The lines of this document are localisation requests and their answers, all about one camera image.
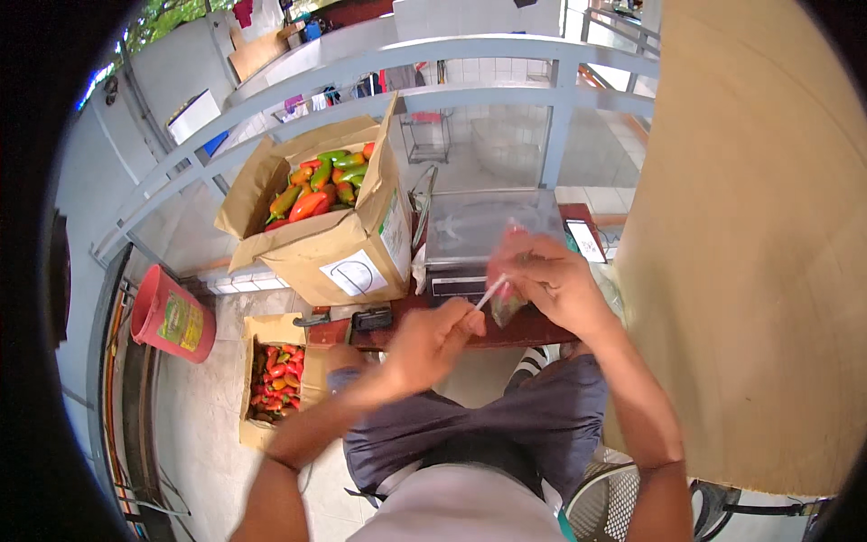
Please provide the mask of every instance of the black and white shoe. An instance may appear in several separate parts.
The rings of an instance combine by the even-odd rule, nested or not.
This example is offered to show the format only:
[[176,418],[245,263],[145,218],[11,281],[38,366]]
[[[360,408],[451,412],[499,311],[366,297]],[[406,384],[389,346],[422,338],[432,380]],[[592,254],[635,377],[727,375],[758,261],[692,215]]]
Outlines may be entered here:
[[528,348],[521,356],[518,366],[512,371],[512,378],[505,386],[505,392],[517,389],[524,380],[539,374],[545,365],[551,363],[551,350],[547,345]]

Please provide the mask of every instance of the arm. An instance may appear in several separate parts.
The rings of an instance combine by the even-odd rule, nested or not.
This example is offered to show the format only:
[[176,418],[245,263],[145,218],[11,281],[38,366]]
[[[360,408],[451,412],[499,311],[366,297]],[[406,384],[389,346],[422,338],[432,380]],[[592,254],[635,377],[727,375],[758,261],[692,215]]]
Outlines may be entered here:
[[[298,473],[365,414],[430,388],[454,367],[471,334],[485,334],[485,317],[461,299],[418,311],[401,323],[388,360],[325,401],[280,422],[247,495],[232,542],[309,539]],[[346,354],[338,345],[330,354]]]
[[665,392],[611,312],[587,261],[545,236],[518,235],[496,257],[521,293],[594,353],[641,475],[630,542],[691,540],[681,429]]

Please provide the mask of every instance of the phone screen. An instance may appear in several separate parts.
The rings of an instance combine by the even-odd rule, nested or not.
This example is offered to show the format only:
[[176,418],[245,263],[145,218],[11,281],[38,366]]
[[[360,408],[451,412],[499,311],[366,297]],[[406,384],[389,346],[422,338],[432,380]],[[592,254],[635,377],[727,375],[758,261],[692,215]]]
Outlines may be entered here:
[[593,238],[593,233],[590,227],[582,220],[566,220],[566,226],[569,228],[569,233],[575,239],[578,245],[578,250],[581,255],[587,258],[589,262],[605,263],[605,256],[599,250],[599,245]]

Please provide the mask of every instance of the pepper box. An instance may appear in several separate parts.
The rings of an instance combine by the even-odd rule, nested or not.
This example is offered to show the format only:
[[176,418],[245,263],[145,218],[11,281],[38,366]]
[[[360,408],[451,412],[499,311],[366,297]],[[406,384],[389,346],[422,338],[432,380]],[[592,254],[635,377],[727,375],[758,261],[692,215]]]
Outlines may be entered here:
[[[241,239],[229,272],[265,262],[312,305],[399,299],[409,286],[409,203],[401,190],[388,125],[397,94],[381,124],[355,117],[298,135],[285,143],[265,136],[244,164],[214,226]],[[298,119],[292,122],[304,122]],[[354,209],[327,212],[265,232],[275,194],[305,161],[333,150],[360,152],[373,141]]]
[[238,441],[249,447],[265,450],[277,431],[277,425],[267,421],[254,420],[255,410],[250,406],[250,384],[256,352],[254,344],[294,344],[304,346],[304,372],[301,375],[301,410],[306,410],[320,402],[328,394],[325,382],[325,360],[327,348],[309,346],[304,328],[297,327],[292,321],[302,314],[272,314],[244,319],[244,392],[241,394],[240,420],[238,421]]

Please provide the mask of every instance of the red bucket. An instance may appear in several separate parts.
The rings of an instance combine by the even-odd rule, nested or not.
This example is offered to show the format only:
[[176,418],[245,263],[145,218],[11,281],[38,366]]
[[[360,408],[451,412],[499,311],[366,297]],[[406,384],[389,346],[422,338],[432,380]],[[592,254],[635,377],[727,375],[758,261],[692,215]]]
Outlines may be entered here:
[[138,344],[202,363],[214,345],[217,321],[208,309],[152,265],[133,302],[131,332]]

